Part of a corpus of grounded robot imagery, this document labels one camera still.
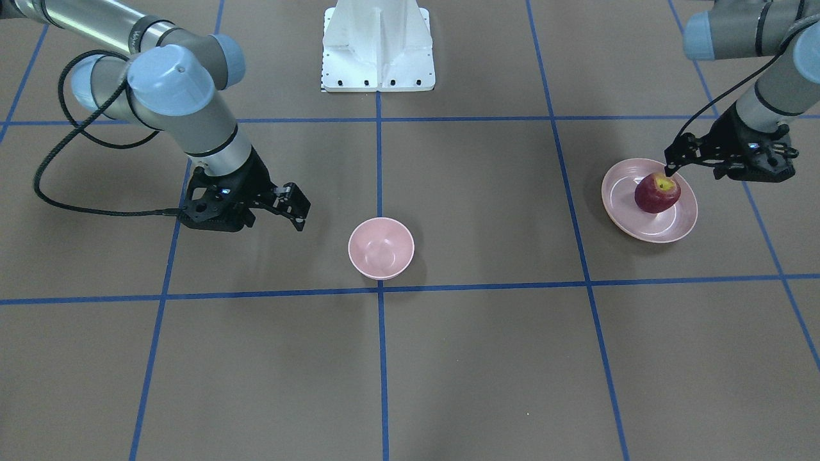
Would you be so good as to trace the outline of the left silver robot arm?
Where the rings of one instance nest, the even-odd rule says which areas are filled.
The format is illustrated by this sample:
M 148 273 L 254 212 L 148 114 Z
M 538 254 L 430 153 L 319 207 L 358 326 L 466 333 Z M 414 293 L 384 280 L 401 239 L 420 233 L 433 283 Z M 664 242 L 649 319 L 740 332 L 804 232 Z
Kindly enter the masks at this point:
M 681 128 L 665 150 L 665 174 L 683 166 L 712 169 L 716 179 L 783 182 L 796 174 L 794 119 L 818 103 L 817 1 L 716 1 L 692 15 L 683 32 L 691 61 L 766 58 L 735 88 L 746 87 L 707 134 Z

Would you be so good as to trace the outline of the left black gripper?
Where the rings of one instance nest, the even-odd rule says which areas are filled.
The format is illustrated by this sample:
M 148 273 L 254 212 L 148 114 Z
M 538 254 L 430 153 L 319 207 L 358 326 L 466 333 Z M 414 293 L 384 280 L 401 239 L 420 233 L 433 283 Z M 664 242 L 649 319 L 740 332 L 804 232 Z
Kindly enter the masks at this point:
M 715 180 L 780 183 L 796 175 L 793 160 L 800 154 L 791 145 L 790 126 L 759 131 L 741 118 L 733 103 L 712 124 L 709 133 L 677 135 L 664 155 L 664 175 L 673 178 L 686 166 L 706 166 Z

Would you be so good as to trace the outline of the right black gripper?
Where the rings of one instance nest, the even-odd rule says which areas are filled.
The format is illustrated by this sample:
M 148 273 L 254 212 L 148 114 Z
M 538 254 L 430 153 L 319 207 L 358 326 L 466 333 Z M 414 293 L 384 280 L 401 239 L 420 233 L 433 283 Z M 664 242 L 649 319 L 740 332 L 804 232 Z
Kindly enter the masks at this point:
M 293 182 L 275 186 L 255 148 L 248 160 L 231 174 L 210 176 L 197 166 L 183 199 L 178 221 L 202 231 L 238 232 L 255 222 L 252 208 L 290 221 L 302 232 L 311 203 Z

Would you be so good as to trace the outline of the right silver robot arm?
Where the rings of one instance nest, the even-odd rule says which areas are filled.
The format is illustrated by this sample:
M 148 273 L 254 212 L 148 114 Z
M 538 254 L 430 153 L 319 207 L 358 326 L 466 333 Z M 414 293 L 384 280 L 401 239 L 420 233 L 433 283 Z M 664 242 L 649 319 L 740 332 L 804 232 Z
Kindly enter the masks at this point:
M 197 35 L 171 20 L 117 1 L 3 1 L 3 19 L 29 19 L 91 39 L 99 50 L 71 60 L 58 79 L 58 100 L 71 124 L 33 176 L 41 201 L 64 210 L 136 218 L 169 216 L 185 227 L 237 232 L 252 227 L 256 208 L 304 228 L 311 204 L 293 182 L 276 186 L 257 150 L 220 96 L 245 72 L 240 46 L 229 36 Z M 192 163 L 181 204 L 138 212 L 79 207 L 42 190 L 56 155 L 100 117 L 167 133 Z

